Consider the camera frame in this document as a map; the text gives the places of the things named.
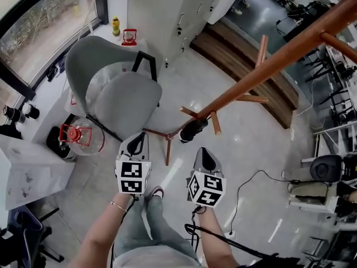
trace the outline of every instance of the chair seat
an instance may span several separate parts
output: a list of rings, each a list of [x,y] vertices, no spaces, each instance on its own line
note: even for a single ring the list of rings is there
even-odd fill
[[[161,86],[152,79],[129,71],[112,79],[95,102],[96,118],[120,138],[139,132],[158,105]]]

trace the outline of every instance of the white cabinet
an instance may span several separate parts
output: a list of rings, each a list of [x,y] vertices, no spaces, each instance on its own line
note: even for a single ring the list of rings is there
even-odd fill
[[[218,0],[128,0],[128,27],[148,43],[158,69],[187,49]]]

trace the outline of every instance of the black office chair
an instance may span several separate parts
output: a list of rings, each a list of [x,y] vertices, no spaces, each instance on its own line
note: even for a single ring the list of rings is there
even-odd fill
[[[316,181],[337,183],[349,180],[357,175],[357,153],[351,152],[343,158],[340,155],[325,155],[314,159],[310,165],[310,174]]]
[[[46,258],[41,254],[58,263],[64,261],[63,256],[59,255],[58,258],[53,256],[41,244],[52,234],[51,227],[44,227],[42,222],[58,210],[59,208],[56,208],[40,219],[37,219],[25,205],[11,210],[7,230],[12,233],[12,236],[6,239],[1,237],[0,265],[5,266],[17,261],[18,267],[42,268],[46,265]]]
[[[317,157],[311,163],[310,174],[316,181],[325,183],[340,181],[342,176],[342,157],[340,155]]]

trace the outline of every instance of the forearm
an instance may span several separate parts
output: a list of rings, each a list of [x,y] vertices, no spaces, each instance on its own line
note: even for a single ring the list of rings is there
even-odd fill
[[[203,214],[199,214],[200,227],[217,235],[224,236],[212,208],[206,208]],[[230,245],[217,237],[201,232],[202,248],[208,267],[236,268],[239,264],[234,260]]]
[[[126,209],[131,199],[129,194],[116,194],[112,201],[122,208]],[[115,236],[118,233],[122,222],[124,211],[116,205],[108,204],[102,215],[92,224],[88,230],[83,245],[87,242],[95,242],[99,245],[111,247]]]
[[[126,209],[130,199],[129,194],[118,193],[112,201]],[[70,263],[70,267],[105,268],[110,247],[118,233],[123,215],[123,210],[109,203],[102,215],[88,230],[77,256]]]

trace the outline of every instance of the shoe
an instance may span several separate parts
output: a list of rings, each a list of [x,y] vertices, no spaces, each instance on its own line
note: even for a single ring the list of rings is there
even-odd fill
[[[160,197],[161,199],[163,199],[163,188],[160,187],[160,186],[156,186],[152,191],[151,191],[151,194],[150,194],[150,197],[154,197],[154,196],[158,196]]]

